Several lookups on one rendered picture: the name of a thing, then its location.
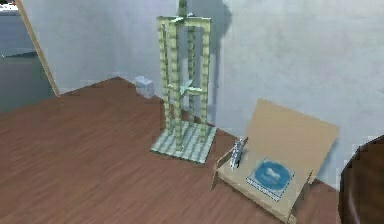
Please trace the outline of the green bamboo floor lamp stand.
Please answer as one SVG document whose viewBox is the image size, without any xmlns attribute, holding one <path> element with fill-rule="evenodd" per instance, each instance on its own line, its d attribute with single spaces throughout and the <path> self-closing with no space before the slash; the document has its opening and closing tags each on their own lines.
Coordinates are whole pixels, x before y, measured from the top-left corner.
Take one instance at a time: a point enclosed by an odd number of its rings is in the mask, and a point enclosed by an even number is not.
<svg viewBox="0 0 384 224">
<path fill-rule="evenodd" d="M 153 152 L 203 164 L 216 129 L 207 123 L 210 74 L 211 20 L 187 11 L 188 0 L 178 0 L 176 16 L 157 18 L 160 74 L 165 128 L 152 145 Z M 183 80 L 178 55 L 178 33 L 188 30 L 188 79 Z M 202 30 L 200 84 L 195 84 L 195 30 Z"/>
</svg>

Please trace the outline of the small pale grey box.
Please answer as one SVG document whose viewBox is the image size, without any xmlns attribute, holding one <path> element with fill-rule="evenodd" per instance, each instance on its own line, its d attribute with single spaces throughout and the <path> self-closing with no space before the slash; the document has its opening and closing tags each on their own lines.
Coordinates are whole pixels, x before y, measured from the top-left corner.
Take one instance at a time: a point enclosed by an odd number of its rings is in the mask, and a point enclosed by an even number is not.
<svg viewBox="0 0 384 224">
<path fill-rule="evenodd" d="M 150 99 L 154 96 L 154 84 L 152 80 L 144 76 L 137 76 L 135 78 L 136 91 L 139 95 Z"/>
</svg>

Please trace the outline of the small grey white figurine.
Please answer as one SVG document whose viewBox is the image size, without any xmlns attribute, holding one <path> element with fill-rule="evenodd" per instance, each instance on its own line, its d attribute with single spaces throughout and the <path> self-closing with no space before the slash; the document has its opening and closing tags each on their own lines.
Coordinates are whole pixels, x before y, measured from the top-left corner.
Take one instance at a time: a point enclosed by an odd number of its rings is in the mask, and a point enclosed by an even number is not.
<svg viewBox="0 0 384 224">
<path fill-rule="evenodd" d="M 230 167 L 232 170 L 239 167 L 243 150 L 244 150 L 243 141 L 241 139 L 236 140 L 232 150 L 231 161 L 230 161 Z"/>
</svg>

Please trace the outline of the open brown cardboard box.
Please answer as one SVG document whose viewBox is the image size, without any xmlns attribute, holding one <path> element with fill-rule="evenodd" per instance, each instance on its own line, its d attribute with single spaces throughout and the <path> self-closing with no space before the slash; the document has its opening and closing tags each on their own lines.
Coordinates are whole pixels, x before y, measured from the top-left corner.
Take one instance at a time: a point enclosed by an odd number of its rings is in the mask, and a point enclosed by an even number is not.
<svg viewBox="0 0 384 224">
<path fill-rule="evenodd" d="M 215 164 L 221 179 L 285 224 L 297 224 L 295 204 L 313 183 L 339 127 L 258 99 L 243 139 L 238 168 L 233 147 Z"/>
</svg>

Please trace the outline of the dark brown round table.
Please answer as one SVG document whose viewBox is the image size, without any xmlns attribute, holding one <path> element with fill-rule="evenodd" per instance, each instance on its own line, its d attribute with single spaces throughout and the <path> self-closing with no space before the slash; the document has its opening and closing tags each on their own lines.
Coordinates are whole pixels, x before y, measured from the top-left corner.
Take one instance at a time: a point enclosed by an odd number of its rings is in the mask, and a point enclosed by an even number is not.
<svg viewBox="0 0 384 224">
<path fill-rule="evenodd" d="M 343 168 L 341 224 L 384 224 L 384 135 L 359 146 Z"/>
</svg>

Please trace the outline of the tan wooden door frame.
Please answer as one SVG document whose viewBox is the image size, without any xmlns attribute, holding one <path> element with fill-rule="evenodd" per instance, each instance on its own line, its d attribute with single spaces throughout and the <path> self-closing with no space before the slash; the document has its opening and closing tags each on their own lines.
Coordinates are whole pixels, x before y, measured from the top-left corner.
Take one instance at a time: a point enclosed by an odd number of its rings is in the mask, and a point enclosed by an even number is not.
<svg viewBox="0 0 384 224">
<path fill-rule="evenodd" d="M 45 76 L 46 76 L 46 78 L 47 78 L 47 80 L 51 86 L 51 89 L 52 89 L 52 91 L 56 97 L 60 97 L 60 95 L 61 95 L 60 91 L 56 85 L 54 78 L 53 78 L 52 72 L 51 72 L 50 67 L 48 65 L 48 62 L 46 60 L 46 57 L 43 53 L 43 50 L 41 49 L 38 38 L 34 32 L 32 24 L 29 20 L 29 17 L 27 15 L 27 12 L 25 10 L 23 2 L 22 2 L 22 0 L 15 0 L 15 3 L 16 3 L 16 6 L 19 10 L 20 16 L 21 16 L 22 21 L 24 23 L 24 26 L 27 30 L 27 33 L 28 33 L 28 35 L 32 41 L 33 47 L 34 47 L 34 49 L 35 49 L 35 51 L 36 51 L 36 53 L 40 59 L 40 62 L 41 62 L 42 67 L 44 69 Z"/>
</svg>

